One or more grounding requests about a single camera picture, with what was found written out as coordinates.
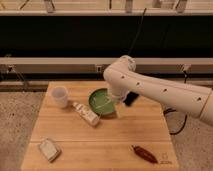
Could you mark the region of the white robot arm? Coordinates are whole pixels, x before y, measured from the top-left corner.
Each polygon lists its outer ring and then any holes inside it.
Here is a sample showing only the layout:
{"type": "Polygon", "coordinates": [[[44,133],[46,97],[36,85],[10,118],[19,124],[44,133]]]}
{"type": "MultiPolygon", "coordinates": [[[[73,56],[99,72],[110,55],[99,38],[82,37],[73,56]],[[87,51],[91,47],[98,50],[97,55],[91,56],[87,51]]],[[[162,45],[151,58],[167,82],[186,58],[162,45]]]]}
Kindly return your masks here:
{"type": "Polygon", "coordinates": [[[135,69],[135,60],[123,55],[104,70],[113,102],[124,101],[129,92],[134,92],[213,126],[213,89],[144,76],[135,69]]]}

